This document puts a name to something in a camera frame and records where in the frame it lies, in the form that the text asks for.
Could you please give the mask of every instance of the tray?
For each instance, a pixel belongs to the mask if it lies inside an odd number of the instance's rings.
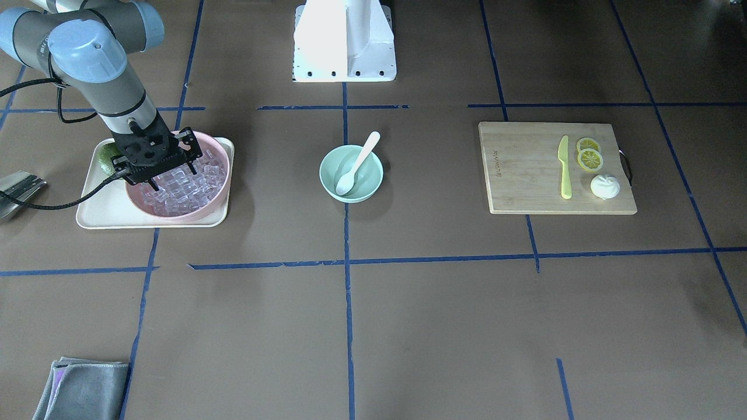
[[[234,145],[222,137],[216,137],[215,140],[226,149],[229,154],[231,168],[233,168]],[[93,151],[91,163],[88,168],[88,175],[83,186],[81,197],[88,194],[98,184],[107,178],[106,173],[96,163],[96,154],[99,149],[107,143],[114,142],[109,138],[99,143]],[[78,205],[78,211],[75,213],[75,221],[84,229],[144,229],[155,227],[213,227],[219,225],[226,219],[229,209],[229,195],[223,204],[204,218],[189,222],[188,224],[172,222],[159,219],[150,214],[143,213],[127,197],[125,191],[125,181],[118,179],[111,182],[94,194],[90,199]]]
[[[638,210],[619,157],[610,124],[487,123],[481,122],[480,145],[492,214],[635,214]],[[568,135],[568,169],[573,197],[560,196],[560,138]],[[576,141],[594,138],[604,166],[598,173],[576,162]],[[609,174],[620,181],[620,194],[602,200],[592,193],[591,181]]]

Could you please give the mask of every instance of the folded towel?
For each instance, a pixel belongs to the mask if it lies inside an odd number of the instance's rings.
[[[55,360],[32,420],[117,420],[127,368],[122,362]]]

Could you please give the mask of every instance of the lemon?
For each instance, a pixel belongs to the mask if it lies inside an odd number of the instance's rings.
[[[602,149],[599,147],[599,143],[591,137],[584,137],[576,142],[576,152],[581,153],[584,149],[594,149],[597,152],[601,152]]]
[[[96,153],[96,162],[105,174],[111,176],[114,175],[114,165],[111,163],[111,158],[121,154],[122,152],[117,149],[117,145],[114,142],[106,143]]]
[[[602,168],[604,159],[595,149],[582,149],[576,159],[578,164],[587,172],[596,172]]]

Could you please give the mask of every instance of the white spoon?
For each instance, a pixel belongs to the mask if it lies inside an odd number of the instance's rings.
[[[356,163],[340,178],[339,181],[337,181],[337,187],[335,188],[337,195],[344,196],[353,189],[353,185],[356,182],[356,171],[361,167],[361,164],[366,160],[368,155],[371,153],[371,150],[373,150],[376,144],[379,143],[380,138],[381,134],[379,134],[379,132],[372,132],[368,135],[368,139],[363,144],[363,149],[361,149],[361,153],[358,155]]]

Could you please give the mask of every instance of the light blue joint cap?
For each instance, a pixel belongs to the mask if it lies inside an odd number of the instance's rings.
[[[70,20],[49,34],[49,52],[67,75],[87,83],[105,83],[127,67],[127,54],[104,24]]]
[[[164,42],[164,35],[166,30],[164,29],[164,21],[161,20],[161,15],[150,3],[144,1],[130,1],[140,11],[140,15],[143,17],[143,27],[145,28],[145,48],[143,51],[147,51],[151,48],[155,48]]]
[[[13,29],[16,28],[16,22],[21,19],[21,15],[31,11],[25,7],[11,7],[0,13],[0,49],[18,61],[21,59],[18,58],[16,47],[13,45]]]

